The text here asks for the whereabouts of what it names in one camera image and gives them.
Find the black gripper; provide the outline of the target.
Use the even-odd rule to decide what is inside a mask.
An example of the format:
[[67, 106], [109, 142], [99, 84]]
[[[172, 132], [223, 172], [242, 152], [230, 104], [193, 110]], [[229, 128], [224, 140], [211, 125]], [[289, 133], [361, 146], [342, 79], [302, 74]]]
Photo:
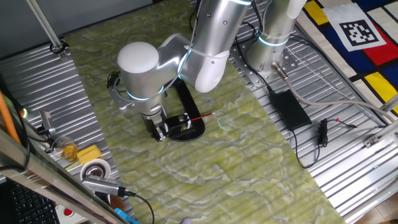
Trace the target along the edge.
[[167, 132], [164, 126], [165, 116], [163, 112], [158, 112], [152, 115], [142, 114], [142, 118], [147, 131], [157, 142], [161, 142], [167, 137]]

